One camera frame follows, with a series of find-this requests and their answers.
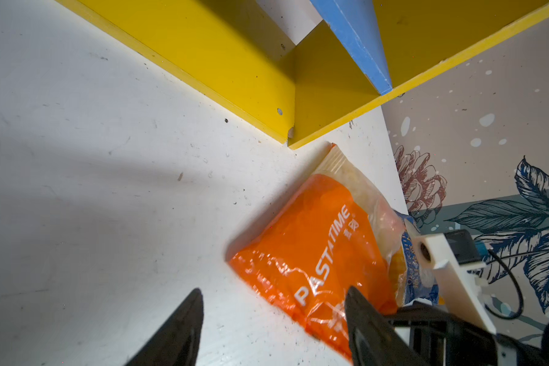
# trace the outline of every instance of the orange plastic bag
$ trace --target orange plastic bag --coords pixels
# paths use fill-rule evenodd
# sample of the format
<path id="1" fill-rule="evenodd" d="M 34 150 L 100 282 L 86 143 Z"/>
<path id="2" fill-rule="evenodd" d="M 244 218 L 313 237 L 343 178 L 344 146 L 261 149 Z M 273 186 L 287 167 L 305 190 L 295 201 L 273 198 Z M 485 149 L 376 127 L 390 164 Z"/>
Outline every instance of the orange plastic bag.
<path id="1" fill-rule="evenodd" d="M 378 189 L 333 145 L 230 265 L 256 293 L 351 359 L 346 292 L 356 286 L 382 314 L 396 312 L 388 264 L 401 250 L 403 231 Z"/>

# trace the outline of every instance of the white table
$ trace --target white table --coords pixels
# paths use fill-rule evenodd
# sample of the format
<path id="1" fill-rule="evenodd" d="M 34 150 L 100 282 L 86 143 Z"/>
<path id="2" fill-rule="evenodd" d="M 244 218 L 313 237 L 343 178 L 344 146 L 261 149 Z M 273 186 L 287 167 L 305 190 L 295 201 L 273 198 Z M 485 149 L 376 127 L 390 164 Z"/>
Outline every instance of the white table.
<path id="1" fill-rule="evenodd" d="M 195 287 L 198 365 L 347 364 L 224 261 L 328 141 L 406 211 L 380 108 L 289 150 L 55 1 L 0 1 L 0 365 L 122 365 Z"/>

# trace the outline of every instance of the plastic wrapper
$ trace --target plastic wrapper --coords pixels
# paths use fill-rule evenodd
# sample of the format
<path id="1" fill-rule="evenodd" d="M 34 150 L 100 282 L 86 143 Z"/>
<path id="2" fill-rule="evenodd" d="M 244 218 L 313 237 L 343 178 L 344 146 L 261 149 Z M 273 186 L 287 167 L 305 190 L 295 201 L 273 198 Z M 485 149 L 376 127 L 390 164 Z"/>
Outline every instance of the plastic wrapper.
<path id="1" fill-rule="evenodd" d="M 402 249 L 393 255 L 389 268 L 389 278 L 395 289 L 396 303 L 402 307 L 415 299 L 427 299 L 436 305 L 439 300 L 437 281 L 431 270 L 419 267 L 411 243 L 411 237 L 420 235 L 414 218 L 396 214 L 406 227 L 401 239 Z"/>
<path id="2" fill-rule="evenodd" d="M 256 293 L 351 359 L 345 295 L 355 286 L 382 314 L 396 312 L 398 283 L 389 279 L 389 264 L 402 253 L 403 232 L 384 196 L 333 145 L 230 265 Z"/>

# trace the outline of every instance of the floral wallpaper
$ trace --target floral wallpaper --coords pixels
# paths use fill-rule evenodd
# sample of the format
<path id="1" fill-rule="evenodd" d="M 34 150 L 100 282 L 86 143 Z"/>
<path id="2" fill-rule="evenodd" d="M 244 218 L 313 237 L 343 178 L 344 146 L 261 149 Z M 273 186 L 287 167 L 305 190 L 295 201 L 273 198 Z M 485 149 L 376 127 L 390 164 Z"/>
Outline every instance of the floral wallpaper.
<path id="1" fill-rule="evenodd" d="M 382 106 L 409 214 L 424 234 L 467 229 L 483 300 L 518 308 L 499 333 L 539 346 L 549 322 L 549 19 Z"/>

